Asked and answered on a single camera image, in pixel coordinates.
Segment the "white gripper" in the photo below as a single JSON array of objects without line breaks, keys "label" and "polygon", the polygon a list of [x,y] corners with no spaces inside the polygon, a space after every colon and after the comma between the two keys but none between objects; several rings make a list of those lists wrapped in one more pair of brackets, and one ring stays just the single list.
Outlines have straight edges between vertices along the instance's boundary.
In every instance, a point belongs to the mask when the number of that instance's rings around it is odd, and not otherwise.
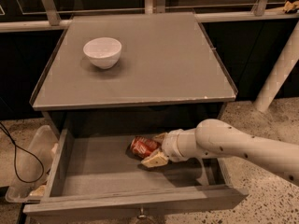
[{"label": "white gripper", "polygon": [[186,161],[178,150],[178,135],[182,133],[181,129],[171,131],[170,133],[160,133],[152,137],[152,140],[162,144],[162,151],[156,149],[141,164],[147,168],[161,167],[171,162]]}]

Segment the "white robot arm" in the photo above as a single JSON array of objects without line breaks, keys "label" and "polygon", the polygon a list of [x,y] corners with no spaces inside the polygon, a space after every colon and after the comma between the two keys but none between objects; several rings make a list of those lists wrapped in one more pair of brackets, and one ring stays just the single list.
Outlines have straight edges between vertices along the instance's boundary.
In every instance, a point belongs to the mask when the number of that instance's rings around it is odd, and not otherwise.
[{"label": "white robot arm", "polygon": [[196,128],[164,135],[162,146],[141,163],[148,167],[181,162],[238,157],[299,186],[299,146],[239,131],[218,119],[205,119]]}]

